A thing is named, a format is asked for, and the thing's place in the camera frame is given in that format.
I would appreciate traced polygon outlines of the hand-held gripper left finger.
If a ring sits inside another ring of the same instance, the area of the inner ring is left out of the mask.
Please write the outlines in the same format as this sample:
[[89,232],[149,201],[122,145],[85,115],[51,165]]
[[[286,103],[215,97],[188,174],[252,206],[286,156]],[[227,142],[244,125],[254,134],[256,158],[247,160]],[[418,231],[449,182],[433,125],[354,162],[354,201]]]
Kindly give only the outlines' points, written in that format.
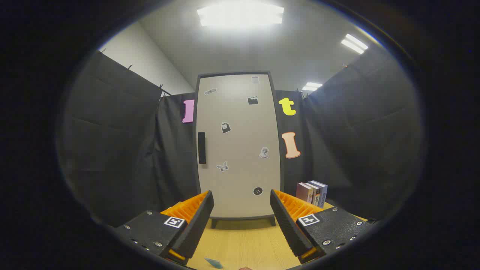
[[112,229],[120,241],[151,257],[185,266],[197,249],[214,208],[210,190],[161,212],[146,210]]

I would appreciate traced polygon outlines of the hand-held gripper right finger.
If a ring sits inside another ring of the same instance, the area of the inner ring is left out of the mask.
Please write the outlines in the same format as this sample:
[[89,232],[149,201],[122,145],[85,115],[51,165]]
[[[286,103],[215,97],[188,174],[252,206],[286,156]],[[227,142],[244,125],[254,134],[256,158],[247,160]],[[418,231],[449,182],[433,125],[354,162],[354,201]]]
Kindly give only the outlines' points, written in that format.
[[272,189],[270,205],[294,256],[305,264],[337,253],[372,231],[375,219],[355,216],[341,207],[320,208]]

